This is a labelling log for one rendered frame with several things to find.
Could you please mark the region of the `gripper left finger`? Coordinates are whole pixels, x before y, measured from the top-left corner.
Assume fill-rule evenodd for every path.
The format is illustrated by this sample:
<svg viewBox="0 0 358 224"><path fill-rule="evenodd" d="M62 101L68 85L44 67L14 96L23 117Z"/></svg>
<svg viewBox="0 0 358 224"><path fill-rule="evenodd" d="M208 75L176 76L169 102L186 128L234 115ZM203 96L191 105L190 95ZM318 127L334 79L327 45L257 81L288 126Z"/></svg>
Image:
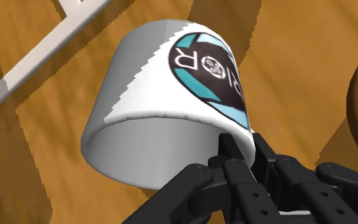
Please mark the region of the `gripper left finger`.
<svg viewBox="0 0 358 224"><path fill-rule="evenodd" d="M218 210L226 224L275 224L274 203L229 134L208 165L186 166L122 224L207 224Z"/></svg>

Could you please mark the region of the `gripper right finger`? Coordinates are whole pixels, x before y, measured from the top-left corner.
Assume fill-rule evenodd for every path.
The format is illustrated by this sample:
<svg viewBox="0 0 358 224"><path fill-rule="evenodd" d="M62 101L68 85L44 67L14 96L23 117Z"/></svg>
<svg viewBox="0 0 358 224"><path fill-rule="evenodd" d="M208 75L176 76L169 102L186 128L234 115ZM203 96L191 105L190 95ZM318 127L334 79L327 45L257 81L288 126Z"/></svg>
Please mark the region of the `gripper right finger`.
<svg viewBox="0 0 358 224"><path fill-rule="evenodd" d="M251 171L280 211L308 210L317 224L358 224L358 172L324 162L316 170L276 154L254 133L256 157Z"/></svg>

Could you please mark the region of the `white mug with dark emblem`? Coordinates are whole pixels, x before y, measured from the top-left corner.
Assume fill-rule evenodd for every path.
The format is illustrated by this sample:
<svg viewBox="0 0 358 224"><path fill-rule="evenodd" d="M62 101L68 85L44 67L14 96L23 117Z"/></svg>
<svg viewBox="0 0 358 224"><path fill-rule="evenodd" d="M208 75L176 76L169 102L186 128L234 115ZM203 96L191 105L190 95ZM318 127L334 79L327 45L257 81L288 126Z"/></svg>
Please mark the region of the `white mug with dark emblem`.
<svg viewBox="0 0 358 224"><path fill-rule="evenodd" d="M251 166L256 150L231 48L204 25L157 20L120 41L81 153L111 179L158 190L216 156L222 133Z"/></svg>

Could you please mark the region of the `white flat utensil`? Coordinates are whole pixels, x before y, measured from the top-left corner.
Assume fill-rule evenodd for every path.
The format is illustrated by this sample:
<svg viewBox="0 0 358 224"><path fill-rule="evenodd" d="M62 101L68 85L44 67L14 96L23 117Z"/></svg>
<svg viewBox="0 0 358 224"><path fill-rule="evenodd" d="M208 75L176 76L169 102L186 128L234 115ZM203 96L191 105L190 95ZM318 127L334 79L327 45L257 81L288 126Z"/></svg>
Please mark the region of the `white flat utensil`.
<svg viewBox="0 0 358 224"><path fill-rule="evenodd" d="M0 79L0 104L113 0L57 0L65 18Z"/></svg>

